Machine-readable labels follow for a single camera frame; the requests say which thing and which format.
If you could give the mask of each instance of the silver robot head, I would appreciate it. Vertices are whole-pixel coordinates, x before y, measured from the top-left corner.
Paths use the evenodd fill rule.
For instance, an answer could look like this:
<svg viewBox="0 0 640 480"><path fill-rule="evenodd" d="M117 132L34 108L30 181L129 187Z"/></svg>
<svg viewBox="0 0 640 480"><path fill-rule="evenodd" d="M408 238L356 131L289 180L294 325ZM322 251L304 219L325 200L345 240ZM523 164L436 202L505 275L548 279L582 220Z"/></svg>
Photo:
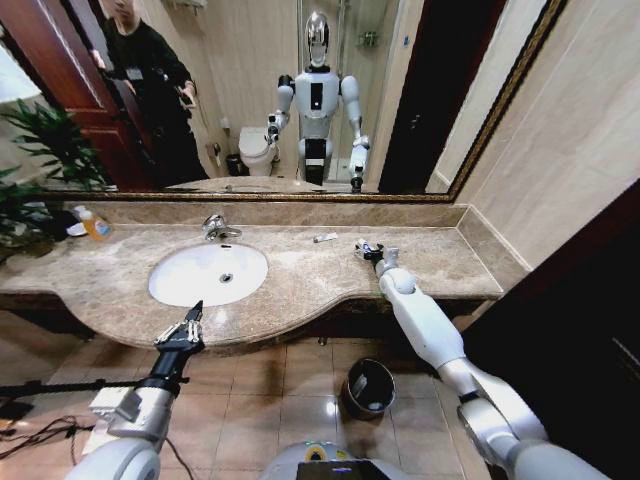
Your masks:
<svg viewBox="0 0 640 480"><path fill-rule="evenodd" d="M313 12L307 19L307 46L312 67L322 67L329 51L329 23L322 13Z"/></svg>

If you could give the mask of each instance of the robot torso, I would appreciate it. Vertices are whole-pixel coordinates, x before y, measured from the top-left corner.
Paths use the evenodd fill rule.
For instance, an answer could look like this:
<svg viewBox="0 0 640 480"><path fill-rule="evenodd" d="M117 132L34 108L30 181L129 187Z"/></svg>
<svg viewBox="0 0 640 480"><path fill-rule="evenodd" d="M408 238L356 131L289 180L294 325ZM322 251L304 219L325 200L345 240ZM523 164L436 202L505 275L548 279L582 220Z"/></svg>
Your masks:
<svg viewBox="0 0 640 480"><path fill-rule="evenodd" d="M340 79L335 73L304 72L295 79L302 138L328 138L338 108Z"/></svg>

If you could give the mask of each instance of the toilet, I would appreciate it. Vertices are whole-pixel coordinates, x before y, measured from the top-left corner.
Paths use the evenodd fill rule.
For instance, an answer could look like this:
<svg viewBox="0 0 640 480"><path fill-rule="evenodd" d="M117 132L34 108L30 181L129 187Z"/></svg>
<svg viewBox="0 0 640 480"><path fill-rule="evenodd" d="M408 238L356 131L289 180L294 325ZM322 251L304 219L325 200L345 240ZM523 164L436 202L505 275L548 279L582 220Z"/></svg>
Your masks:
<svg viewBox="0 0 640 480"><path fill-rule="evenodd" d="M271 162L276 156L278 147L267 145L266 128L243 127L240 130L240 158L249 168L252 177L268 177L271 175Z"/></svg>

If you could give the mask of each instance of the yellow label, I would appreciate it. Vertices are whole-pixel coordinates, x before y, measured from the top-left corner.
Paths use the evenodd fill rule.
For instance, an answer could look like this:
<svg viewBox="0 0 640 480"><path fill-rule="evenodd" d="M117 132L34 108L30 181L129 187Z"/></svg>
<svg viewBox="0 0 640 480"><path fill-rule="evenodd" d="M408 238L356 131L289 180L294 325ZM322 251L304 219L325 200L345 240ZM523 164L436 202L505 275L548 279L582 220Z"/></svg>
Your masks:
<svg viewBox="0 0 640 480"><path fill-rule="evenodd" d="M313 445L307 450L307 454L304 456L305 462L320 461L324 462L327 459L327 452L324 451L320 445Z"/></svg>

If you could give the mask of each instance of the mirror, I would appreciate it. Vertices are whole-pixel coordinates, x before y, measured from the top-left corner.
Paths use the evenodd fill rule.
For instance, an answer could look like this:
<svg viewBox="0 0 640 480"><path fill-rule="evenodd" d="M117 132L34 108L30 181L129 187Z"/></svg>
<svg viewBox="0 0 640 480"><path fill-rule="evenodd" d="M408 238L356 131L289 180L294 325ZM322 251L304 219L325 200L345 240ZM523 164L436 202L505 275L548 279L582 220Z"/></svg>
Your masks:
<svg viewBox="0 0 640 480"><path fill-rule="evenodd" d="M3 181L452 200L544 36L508 3L3 2Z"/></svg>

